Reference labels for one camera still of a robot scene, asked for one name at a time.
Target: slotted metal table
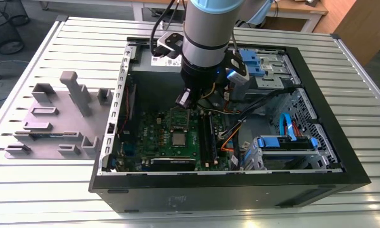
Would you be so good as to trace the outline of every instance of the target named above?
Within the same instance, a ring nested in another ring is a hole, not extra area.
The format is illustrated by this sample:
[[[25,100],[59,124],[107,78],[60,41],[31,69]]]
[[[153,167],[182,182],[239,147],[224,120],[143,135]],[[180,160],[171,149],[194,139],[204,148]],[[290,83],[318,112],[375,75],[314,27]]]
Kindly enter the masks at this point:
[[[55,22],[0,110],[0,225],[28,227],[380,227],[380,91],[340,40],[327,34],[235,30],[248,44],[298,47],[372,183],[294,209],[117,214],[88,192],[93,161],[8,160],[3,148],[33,98],[36,83],[73,70],[96,91],[113,88],[127,37],[149,37],[153,23],[64,18]],[[183,27],[173,24],[172,31]]]

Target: floor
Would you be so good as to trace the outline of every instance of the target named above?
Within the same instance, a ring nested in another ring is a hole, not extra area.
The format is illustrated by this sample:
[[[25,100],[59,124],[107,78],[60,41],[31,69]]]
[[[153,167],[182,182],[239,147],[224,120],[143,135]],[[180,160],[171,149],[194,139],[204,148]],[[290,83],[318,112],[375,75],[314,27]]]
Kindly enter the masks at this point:
[[[24,50],[13,55],[1,55],[0,61],[23,60],[29,61],[40,43],[51,29],[57,15],[68,15],[75,17],[105,18],[133,20],[133,13],[129,7],[100,6],[88,4],[72,4],[51,2],[49,10],[43,11],[37,1],[24,0],[24,7],[31,18],[31,22],[17,28],[23,37],[25,47]],[[144,19],[156,21],[151,16],[151,12],[144,10]],[[176,14],[173,22],[179,22],[182,14]],[[17,82],[17,79],[24,71],[27,63],[3,63],[0,64],[0,100],[4,99]],[[380,87],[380,53],[366,66],[368,74],[372,76],[376,84]]]

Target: green circuit board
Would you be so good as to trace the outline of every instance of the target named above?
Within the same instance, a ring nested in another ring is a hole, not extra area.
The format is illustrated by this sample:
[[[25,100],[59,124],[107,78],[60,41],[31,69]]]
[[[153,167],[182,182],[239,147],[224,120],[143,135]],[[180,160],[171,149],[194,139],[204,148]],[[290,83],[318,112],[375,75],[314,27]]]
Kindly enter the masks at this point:
[[[218,163],[202,164],[199,146],[200,111],[173,108],[165,112],[143,112],[139,120],[139,136],[135,145],[123,145],[125,171],[147,171],[151,158],[190,158],[196,160],[196,171],[228,170],[228,155],[220,153]],[[224,120],[214,114],[215,133],[223,131]]]

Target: white table leg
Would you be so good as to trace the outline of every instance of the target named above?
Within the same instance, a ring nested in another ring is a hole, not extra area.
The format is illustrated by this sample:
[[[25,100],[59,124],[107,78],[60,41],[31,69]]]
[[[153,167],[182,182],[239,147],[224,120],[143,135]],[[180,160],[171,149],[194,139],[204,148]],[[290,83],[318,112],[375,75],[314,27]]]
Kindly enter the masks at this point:
[[[144,8],[143,2],[132,2],[133,20],[144,21],[144,15],[141,9]]]
[[[312,32],[318,25],[319,20],[322,19],[322,14],[311,14],[310,19],[307,20],[302,32]]]
[[[40,7],[41,7],[43,10],[48,10],[49,9],[49,7],[48,7],[49,2],[48,1],[39,1],[39,4],[40,4]]]

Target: wire mesh trash can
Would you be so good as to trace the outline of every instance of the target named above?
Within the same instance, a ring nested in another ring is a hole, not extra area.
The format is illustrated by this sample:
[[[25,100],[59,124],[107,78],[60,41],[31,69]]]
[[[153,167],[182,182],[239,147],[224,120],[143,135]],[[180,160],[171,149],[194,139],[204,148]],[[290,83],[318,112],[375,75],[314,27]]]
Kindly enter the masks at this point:
[[[11,22],[15,26],[29,22],[21,0],[0,0],[0,11],[11,16]]]
[[[19,52],[24,47],[17,29],[9,20],[9,15],[0,12],[0,53],[12,54]]]

